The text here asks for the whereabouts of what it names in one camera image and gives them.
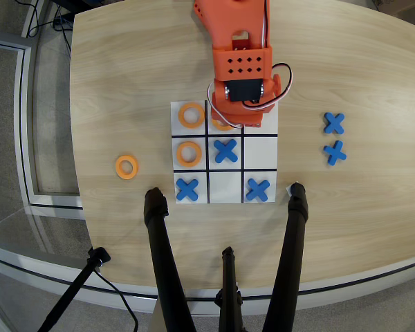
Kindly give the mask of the orange gripper black servo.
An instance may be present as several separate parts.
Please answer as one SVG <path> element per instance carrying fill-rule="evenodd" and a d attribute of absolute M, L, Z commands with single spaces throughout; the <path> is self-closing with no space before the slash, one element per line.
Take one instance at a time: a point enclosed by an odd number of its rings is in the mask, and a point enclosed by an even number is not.
<path fill-rule="evenodd" d="M 212 119 L 234 128 L 260 127 L 281 95 L 278 74 L 267 80 L 214 80 L 208 86 Z"/>

